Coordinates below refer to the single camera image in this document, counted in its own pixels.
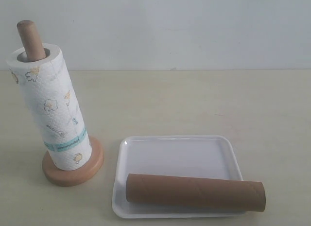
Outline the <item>brown cardboard tube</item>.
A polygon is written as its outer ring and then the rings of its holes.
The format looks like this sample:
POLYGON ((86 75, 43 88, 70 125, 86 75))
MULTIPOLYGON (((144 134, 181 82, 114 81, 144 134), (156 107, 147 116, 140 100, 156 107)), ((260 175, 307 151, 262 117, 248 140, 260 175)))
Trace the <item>brown cardboard tube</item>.
POLYGON ((128 202, 263 212, 266 206, 261 182, 129 174, 126 180, 128 202))

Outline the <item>patterned paper towel roll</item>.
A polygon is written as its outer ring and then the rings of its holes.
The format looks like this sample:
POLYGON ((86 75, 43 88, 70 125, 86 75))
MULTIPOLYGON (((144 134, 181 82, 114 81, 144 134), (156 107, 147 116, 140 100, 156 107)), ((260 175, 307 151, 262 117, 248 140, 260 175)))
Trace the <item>patterned paper towel roll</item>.
POLYGON ((46 58, 28 61, 24 48, 7 59, 55 166, 73 171, 88 162, 92 147, 61 49, 44 44, 46 58))

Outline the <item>wooden paper towel holder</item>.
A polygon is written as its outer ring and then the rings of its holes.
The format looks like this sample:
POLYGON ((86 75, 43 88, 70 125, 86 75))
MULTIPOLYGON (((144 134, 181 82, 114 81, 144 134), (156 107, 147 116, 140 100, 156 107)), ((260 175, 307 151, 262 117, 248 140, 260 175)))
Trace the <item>wooden paper towel holder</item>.
MULTIPOLYGON (((17 24, 18 33, 27 54, 28 61, 35 62, 46 58, 36 25, 33 21, 22 20, 17 24)), ((101 168, 104 161, 103 147, 98 139, 88 134, 92 153, 90 159, 82 167, 73 171, 64 171, 55 166, 47 148, 42 160, 45 177, 55 185, 69 187, 82 184, 91 179, 101 168)))

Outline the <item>white plastic tray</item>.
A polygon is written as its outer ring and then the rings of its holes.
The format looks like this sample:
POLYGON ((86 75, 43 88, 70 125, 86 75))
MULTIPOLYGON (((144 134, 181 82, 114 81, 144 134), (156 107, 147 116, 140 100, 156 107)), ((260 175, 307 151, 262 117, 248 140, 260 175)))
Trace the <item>white plastic tray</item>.
POLYGON ((132 136, 120 144, 112 209, 125 219, 234 217, 240 211, 194 209, 130 203, 129 174, 152 174, 242 180, 229 140, 219 135, 132 136))

